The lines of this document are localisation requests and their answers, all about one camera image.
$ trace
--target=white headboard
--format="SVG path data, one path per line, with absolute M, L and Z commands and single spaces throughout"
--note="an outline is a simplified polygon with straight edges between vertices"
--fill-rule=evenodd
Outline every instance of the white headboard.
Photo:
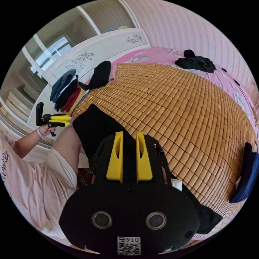
M 75 68 L 79 80 L 85 83 L 91 78 L 93 68 L 101 62 L 113 62 L 127 53 L 147 47 L 151 46 L 142 28 L 106 32 L 68 50 L 52 63 L 42 76 L 53 85 L 66 71 Z

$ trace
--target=camera lens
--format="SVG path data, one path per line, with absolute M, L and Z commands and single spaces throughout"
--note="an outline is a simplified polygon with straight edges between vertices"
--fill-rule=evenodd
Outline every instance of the camera lens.
M 92 223 L 99 229 L 107 229 L 112 224 L 112 218 L 107 212 L 98 211 L 93 214 Z
M 162 212 L 152 212 L 146 218 L 146 225 L 152 230 L 161 229 L 166 224 L 166 216 Z

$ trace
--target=thigh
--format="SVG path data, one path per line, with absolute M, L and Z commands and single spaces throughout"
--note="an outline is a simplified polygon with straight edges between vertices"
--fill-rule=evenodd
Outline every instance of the thigh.
M 82 143 L 73 126 L 66 127 L 52 146 L 68 162 L 76 175 L 81 146 Z

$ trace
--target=pink bed sheet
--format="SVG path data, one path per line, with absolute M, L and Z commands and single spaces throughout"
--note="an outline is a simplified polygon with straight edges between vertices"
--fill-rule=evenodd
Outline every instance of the pink bed sheet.
M 180 57 L 184 57 L 184 54 L 179 50 L 152 47 L 133 51 L 117 59 L 113 63 L 157 63 L 182 69 L 175 64 L 175 61 L 178 60 Z M 223 71 L 221 67 L 217 66 L 216 64 L 215 66 L 217 70 L 214 71 L 213 74 L 195 69 L 183 70 L 202 76 L 203 78 L 211 81 L 222 90 L 224 90 L 227 94 L 229 94 L 240 105 L 240 107 L 249 118 L 258 139 L 259 128 L 256 126 L 255 118 L 251 108 L 254 107 L 251 97 L 242 86 L 239 86 L 233 80 L 231 75 Z

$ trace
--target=bracelet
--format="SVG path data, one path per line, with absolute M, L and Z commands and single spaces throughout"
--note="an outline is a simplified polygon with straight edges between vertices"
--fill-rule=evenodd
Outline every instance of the bracelet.
M 37 133 L 38 133 L 38 135 L 40 136 L 40 138 L 45 137 L 44 135 L 42 135 L 42 134 L 40 133 L 40 130 L 39 130 L 39 129 L 37 129 Z

